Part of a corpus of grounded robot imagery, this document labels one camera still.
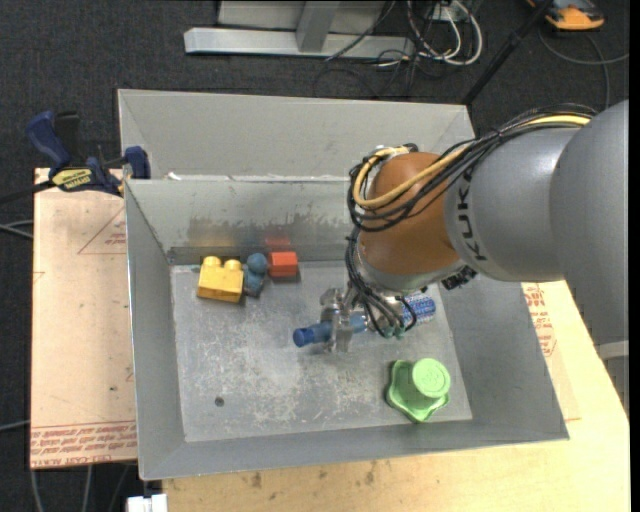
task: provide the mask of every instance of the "cardboard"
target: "cardboard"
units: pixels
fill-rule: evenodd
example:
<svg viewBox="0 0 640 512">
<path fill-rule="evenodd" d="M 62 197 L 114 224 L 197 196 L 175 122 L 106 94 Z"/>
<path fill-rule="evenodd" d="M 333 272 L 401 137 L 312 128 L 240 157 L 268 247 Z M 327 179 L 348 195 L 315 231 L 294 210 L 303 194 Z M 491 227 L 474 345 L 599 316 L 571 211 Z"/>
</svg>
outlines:
<svg viewBox="0 0 640 512">
<path fill-rule="evenodd" d="M 32 469 L 137 457 L 125 236 L 121 198 L 35 196 Z"/>
</svg>

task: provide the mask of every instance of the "clamp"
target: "clamp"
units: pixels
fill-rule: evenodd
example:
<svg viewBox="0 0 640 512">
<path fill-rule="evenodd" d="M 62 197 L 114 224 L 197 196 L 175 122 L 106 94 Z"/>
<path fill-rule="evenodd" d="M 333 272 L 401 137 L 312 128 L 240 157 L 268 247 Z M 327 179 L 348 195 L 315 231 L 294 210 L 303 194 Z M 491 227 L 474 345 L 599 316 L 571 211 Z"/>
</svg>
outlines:
<svg viewBox="0 0 640 512">
<path fill-rule="evenodd" d="M 54 119 L 56 118 L 53 112 L 41 112 L 29 121 L 26 128 L 26 135 L 35 148 L 53 160 L 54 165 L 49 170 L 49 186 L 57 186 L 64 192 L 93 190 L 122 196 L 124 179 L 151 177 L 147 154 L 140 146 L 131 146 L 125 150 L 124 155 L 108 162 L 104 162 L 102 156 L 100 158 L 90 156 L 84 165 L 71 165 L 72 154 L 56 133 Z M 63 115 L 58 119 L 63 122 L 71 121 L 66 123 L 67 128 L 73 125 L 69 130 L 70 133 L 67 133 L 67 138 L 70 135 L 75 137 L 79 118 Z M 122 179 L 109 172 L 111 165 L 127 166 Z"/>
</svg>

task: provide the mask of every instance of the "metal base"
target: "metal base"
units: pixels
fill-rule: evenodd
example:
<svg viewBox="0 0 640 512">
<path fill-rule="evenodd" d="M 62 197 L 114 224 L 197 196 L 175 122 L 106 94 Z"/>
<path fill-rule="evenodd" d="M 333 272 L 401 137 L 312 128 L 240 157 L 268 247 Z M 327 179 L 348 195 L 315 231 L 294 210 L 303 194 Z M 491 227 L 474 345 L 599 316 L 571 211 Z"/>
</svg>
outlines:
<svg viewBox="0 0 640 512">
<path fill-rule="evenodd" d="M 300 51 L 296 32 L 270 30 L 245 30 L 232 28 L 192 28 L 184 34 L 185 51 L 188 54 L 223 53 L 253 55 L 288 55 L 297 57 L 330 57 L 351 44 L 357 36 L 328 34 L 318 51 Z M 386 57 L 397 58 L 390 50 L 410 53 L 411 43 L 404 37 L 366 36 L 344 57 L 375 59 L 387 51 Z"/>
</svg>

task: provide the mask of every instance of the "black floor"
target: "black floor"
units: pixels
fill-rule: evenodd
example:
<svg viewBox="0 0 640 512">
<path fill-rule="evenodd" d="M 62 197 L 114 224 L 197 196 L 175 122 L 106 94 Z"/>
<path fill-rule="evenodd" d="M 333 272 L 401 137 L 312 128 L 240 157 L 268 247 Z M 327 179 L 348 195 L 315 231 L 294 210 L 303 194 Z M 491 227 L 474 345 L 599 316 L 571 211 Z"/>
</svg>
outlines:
<svg viewBox="0 0 640 512">
<path fill-rule="evenodd" d="M 601 30 L 558 35 L 543 24 L 549 44 L 578 60 L 628 52 L 630 0 L 596 2 L 608 17 Z M 485 38 L 478 62 L 455 73 L 444 69 L 439 78 L 417 72 L 408 86 L 404 71 L 389 85 L 389 70 L 353 60 L 186 56 L 183 33 L 210 25 L 215 2 L 0 0 L 0 196 L 29 187 L 32 169 L 49 165 L 24 135 L 29 119 L 43 110 L 77 111 L 85 153 L 95 154 L 100 144 L 107 156 L 116 155 L 118 88 L 460 103 L 532 12 L 525 0 L 474 4 Z M 377 32 L 404 34 L 404 13 L 405 3 L 397 2 Z M 534 29 L 472 103 L 472 121 L 482 133 L 532 107 L 576 102 L 602 110 L 628 96 L 629 59 L 606 67 L 569 62 L 546 49 Z M 0 224 L 31 218 L 31 198 L 0 205 Z M 0 425 L 29 416 L 31 265 L 30 240 L 0 232 Z M 2 511 L 37 510 L 27 442 L 24 427 L 0 431 Z M 38 473 L 44 509 L 80 510 L 86 474 L 87 468 Z M 87 510 L 107 510 L 123 474 L 122 496 L 143 492 L 135 467 L 96 466 Z M 118 496 L 115 503 L 119 510 Z"/>
</svg>

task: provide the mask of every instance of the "blue clamp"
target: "blue clamp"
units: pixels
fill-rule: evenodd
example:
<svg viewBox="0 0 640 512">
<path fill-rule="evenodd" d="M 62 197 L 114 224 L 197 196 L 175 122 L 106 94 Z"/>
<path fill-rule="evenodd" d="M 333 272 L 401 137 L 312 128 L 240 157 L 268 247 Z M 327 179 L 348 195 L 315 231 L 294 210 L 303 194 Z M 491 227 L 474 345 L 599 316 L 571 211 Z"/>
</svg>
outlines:
<svg viewBox="0 0 640 512">
<path fill-rule="evenodd" d="M 53 112 L 42 112 L 31 119 L 27 124 L 26 134 L 38 151 L 53 160 L 54 165 L 49 170 L 49 181 L 60 190 L 93 190 L 122 196 L 122 180 L 112 175 L 101 159 L 89 157 L 84 165 L 70 165 L 73 157 L 55 132 Z M 147 154 L 140 146 L 127 148 L 124 156 L 108 164 L 129 164 L 132 178 L 151 177 Z"/>
</svg>

